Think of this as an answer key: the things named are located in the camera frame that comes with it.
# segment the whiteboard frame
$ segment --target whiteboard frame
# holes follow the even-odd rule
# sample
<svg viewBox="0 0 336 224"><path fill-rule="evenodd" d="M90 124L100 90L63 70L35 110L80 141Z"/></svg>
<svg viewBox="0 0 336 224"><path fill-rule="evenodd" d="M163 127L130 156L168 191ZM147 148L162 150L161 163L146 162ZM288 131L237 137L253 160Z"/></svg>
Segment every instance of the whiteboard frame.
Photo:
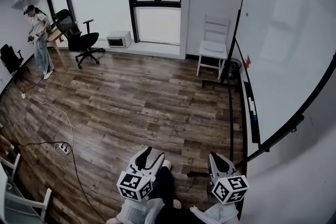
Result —
<svg viewBox="0 0 336 224"><path fill-rule="evenodd" d="M241 0L240 10L242 9L242 6L243 6L243 0ZM238 26L238 23L239 23L239 18L237 18L236 27ZM232 58L232 53L233 53L235 45L237 45L240 56L241 56L242 60L244 61L244 58L243 58L243 55L241 53L239 44L236 40L236 33L235 33L234 36L233 36L233 41L232 41L232 44L231 44L231 47L230 47L230 52L229 52L228 59L227 59L228 62ZM250 83L250 79L249 79L249 76L248 76L247 69L246 69L244 64L243 64L243 66L245 68L248 83ZM269 139L264 141L262 144L260 144L260 135L259 135L259 138L258 138L259 139L259 143L258 143L259 149L257 151L255 151L254 153L252 153L250 156L248 156L246 159L242 160L240 163L236 164L237 168L246 164L247 162L251 161L252 159L256 158L257 156L259 156L263 152L269 152L269 149L272 146L277 144L281 139L283 139L287 134L289 134L291 132L291 129L293 127L296 127L304 119L302 114L312 104L312 102L315 100L315 98L322 91L324 86L327 84L329 78L331 77L332 73L334 72L335 68L336 68L336 52L335 52L335 54L334 54L334 56L333 56L333 58L332 58L332 60L329 64L327 70L325 71L324 75L322 76L321 80L319 81L319 83L317 84L315 89L311 92L311 94L306 99L306 101L298 109L298 111L277 132L275 132Z"/></svg>

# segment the electrical outlet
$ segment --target electrical outlet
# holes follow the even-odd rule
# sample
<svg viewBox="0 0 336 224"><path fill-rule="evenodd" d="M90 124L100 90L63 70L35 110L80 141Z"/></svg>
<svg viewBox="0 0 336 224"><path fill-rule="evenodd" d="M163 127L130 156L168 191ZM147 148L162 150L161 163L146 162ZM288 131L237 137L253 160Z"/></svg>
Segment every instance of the electrical outlet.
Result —
<svg viewBox="0 0 336 224"><path fill-rule="evenodd" d="M63 144L62 144L62 143L59 143L58 146L59 146L59 148L60 148L65 154L69 153L70 146L69 146L68 144L66 144L66 143L63 143Z"/></svg>

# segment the black office chair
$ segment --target black office chair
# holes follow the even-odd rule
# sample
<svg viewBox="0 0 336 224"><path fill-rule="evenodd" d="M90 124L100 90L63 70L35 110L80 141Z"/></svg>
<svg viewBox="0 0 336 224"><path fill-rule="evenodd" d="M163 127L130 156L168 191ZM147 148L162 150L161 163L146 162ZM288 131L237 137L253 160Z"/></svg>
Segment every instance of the black office chair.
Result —
<svg viewBox="0 0 336 224"><path fill-rule="evenodd" d="M18 58L15 53L14 50L11 46L8 46L7 44L5 44L1 49L0 49L0 53L1 53L1 60L4 62L7 70L9 73L13 73L16 72L16 78L14 79L14 83L16 83L16 79L19 78L20 81L22 81L22 76L23 73L25 71L29 71L29 68L24 66L22 67L21 64L23 62L23 58L21 56L21 50L19 50L17 53L20 55L20 58Z"/></svg>
<svg viewBox="0 0 336 224"><path fill-rule="evenodd" d="M68 10L63 9L55 15L57 21L56 26L62 32L62 34L68 39L68 46L70 50L73 51L83 51L81 54L76 56L76 62L78 63L78 68L82 69L81 63L84 61L85 58L88 56L91 57L93 60L96 61L96 64L99 64L99 61L92 55L92 53L96 51L105 52L104 49L91 49L91 47L97 42L99 33L90 33L90 22L92 20L88 20L83 24L87 24L87 31L86 35L81 36L81 31L79 31L76 23L72 19Z"/></svg>

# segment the wooden table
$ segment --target wooden table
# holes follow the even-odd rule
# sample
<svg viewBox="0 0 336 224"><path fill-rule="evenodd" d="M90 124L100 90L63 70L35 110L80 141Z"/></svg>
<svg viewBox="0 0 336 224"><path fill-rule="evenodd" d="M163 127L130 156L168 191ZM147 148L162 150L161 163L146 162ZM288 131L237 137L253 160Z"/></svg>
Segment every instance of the wooden table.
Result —
<svg viewBox="0 0 336 224"><path fill-rule="evenodd" d="M54 49L57 51L57 54L58 54L59 59L61 60L61 62L63 64L63 66L65 68L67 68L66 65L65 65L65 63L64 63L64 60L63 60L63 58L61 56L61 53L59 52L59 48L58 48L58 44L60 44L59 38L62 35L63 35L62 32L58 28L56 28L56 30L54 30L54 32L52 32L51 34L49 34L47 42L48 42L48 44L50 44L50 45L52 45L54 47Z"/></svg>

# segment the power strip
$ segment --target power strip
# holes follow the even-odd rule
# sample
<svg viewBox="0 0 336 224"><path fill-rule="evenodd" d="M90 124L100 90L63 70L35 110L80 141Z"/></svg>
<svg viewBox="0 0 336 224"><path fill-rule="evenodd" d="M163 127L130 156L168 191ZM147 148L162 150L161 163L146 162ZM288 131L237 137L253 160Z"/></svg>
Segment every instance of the power strip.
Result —
<svg viewBox="0 0 336 224"><path fill-rule="evenodd" d="M65 153L65 154L68 154L69 153L69 149L67 148L67 144L64 145L62 143L59 143L58 144L58 147Z"/></svg>

